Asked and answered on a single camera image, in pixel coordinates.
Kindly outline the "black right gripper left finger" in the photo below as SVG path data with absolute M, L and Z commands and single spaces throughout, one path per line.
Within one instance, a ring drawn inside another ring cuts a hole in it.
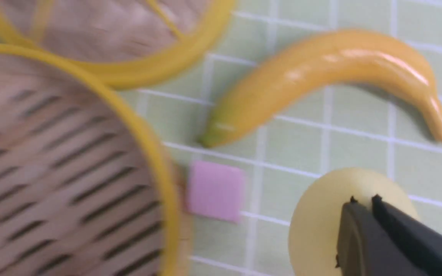
M 343 276 L 419 276 L 366 206 L 353 196 L 342 205 L 336 268 Z

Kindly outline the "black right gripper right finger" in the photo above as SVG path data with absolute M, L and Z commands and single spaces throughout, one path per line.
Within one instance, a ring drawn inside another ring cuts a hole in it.
M 428 276 L 442 276 L 442 234 L 397 207 L 372 197 L 372 213 L 396 247 Z

